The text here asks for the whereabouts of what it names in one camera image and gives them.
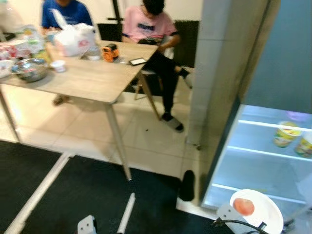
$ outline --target hair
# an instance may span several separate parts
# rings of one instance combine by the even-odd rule
[[[149,13],[157,16],[163,11],[165,0],[143,0],[143,4]]]

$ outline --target hand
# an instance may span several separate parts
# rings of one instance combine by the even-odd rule
[[[164,53],[166,50],[166,47],[164,45],[160,45],[157,50],[161,53]]]

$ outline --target black floor mat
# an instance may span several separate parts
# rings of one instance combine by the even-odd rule
[[[0,232],[5,231],[60,154],[0,141]]]
[[[69,160],[26,221],[24,234],[73,234],[88,215],[98,234],[116,234],[131,192],[136,202],[127,234],[232,234],[211,220],[175,209],[177,178],[131,169],[127,182],[119,165],[76,156]]]

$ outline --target red fruit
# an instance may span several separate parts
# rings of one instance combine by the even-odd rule
[[[250,216],[254,213],[254,204],[252,201],[236,198],[233,203],[234,208],[243,216]]]

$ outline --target table top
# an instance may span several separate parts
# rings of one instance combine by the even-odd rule
[[[137,58],[148,60],[157,49],[156,46],[143,44],[99,42],[100,46],[109,43],[115,43],[118,46],[120,59],[125,62]],[[51,70],[47,77],[33,83],[25,83],[15,75],[2,79],[0,82],[49,93],[113,103],[143,67],[143,64],[131,66],[103,60],[91,61],[79,59],[79,57],[63,57],[50,44],[47,45],[47,49],[53,60],[66,61],[66,72],[56,73]]]

